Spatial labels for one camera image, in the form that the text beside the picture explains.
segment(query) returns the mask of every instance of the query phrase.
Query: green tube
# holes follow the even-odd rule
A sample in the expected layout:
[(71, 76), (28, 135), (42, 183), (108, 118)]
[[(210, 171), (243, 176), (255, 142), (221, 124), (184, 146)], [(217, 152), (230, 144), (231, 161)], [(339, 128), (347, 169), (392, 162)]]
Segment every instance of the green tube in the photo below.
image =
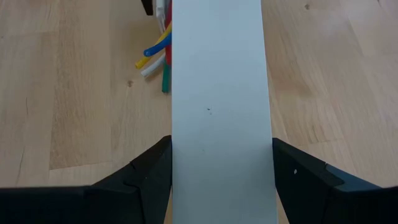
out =
[(171, 68), (167, 65), (166, 60), (163, 65), (163, 81), (162, 81), (162, 92), (168, 93), (170, 91), (170, 73)]

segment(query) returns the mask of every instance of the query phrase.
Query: wooden table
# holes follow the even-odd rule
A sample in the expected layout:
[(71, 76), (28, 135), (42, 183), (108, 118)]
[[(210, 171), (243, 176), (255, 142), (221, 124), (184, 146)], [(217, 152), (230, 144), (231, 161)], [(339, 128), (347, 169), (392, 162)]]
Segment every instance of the wooden table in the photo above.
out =
[[(398, 4), (262, 10), (274, 137), (397, 185)], [(0, 0), (0, 186), (91, 184), (170, 134), (161, 76), (134, 68), (158, 36), (140, 1)]]

